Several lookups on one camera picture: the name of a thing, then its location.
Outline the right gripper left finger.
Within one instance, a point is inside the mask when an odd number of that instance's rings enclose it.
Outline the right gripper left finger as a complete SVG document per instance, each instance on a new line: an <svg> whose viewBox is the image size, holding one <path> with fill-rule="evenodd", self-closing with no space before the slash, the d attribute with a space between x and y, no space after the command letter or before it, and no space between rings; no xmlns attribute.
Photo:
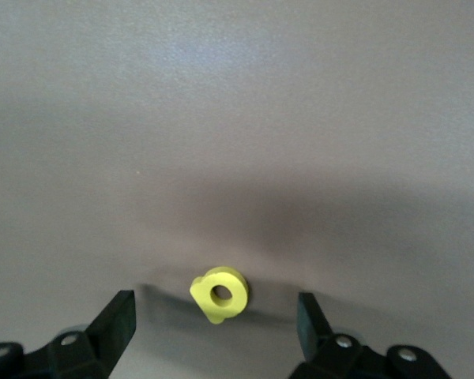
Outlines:
<svg viewBox="0 0 474 379"><path fill-rule="evenodd" d="M0 343L0 378L109 378L137 328L134 291L119 291L82 331L68 331L26 353Z"/></svg>

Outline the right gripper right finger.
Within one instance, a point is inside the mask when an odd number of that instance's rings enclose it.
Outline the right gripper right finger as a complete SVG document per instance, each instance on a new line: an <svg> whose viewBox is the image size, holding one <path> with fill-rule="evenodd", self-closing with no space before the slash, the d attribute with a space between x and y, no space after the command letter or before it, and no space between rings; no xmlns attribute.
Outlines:
<svg viewBox="0 0 474 379"><path fill-rule="evenodd" d="M419 347L393 345L380 355L354 336L334 332L310 292L298 294L296 328L304 360L291 378L450 378L437 360Z"/></svg>

